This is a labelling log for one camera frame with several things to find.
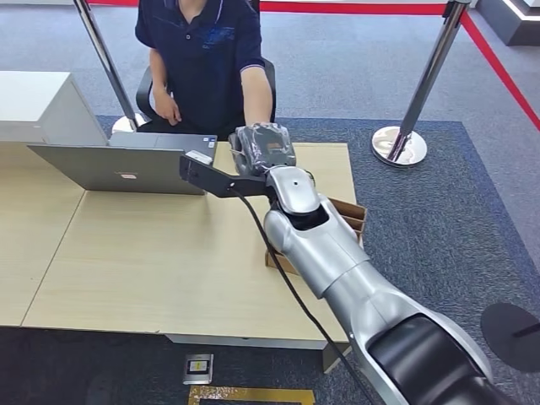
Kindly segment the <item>person's right hand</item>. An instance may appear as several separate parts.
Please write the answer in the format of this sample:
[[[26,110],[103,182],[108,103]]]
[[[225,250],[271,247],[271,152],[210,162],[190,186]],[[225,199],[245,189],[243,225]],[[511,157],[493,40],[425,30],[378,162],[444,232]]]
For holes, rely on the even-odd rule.
[[[179,124],[182,117],[176,101],[162,87],[154,88],[152,96],[155,102],[155,110],[158,116],[167,120],[171,126]]]

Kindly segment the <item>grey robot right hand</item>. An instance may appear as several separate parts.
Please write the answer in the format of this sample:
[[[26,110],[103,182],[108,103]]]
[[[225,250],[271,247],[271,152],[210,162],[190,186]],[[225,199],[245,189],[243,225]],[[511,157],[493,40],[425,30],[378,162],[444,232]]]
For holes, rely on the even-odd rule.
[[[236,171],[241,176],[265,176],[276,166],[296,166],[288,129],[278,123],[237,127],[229,136]]]

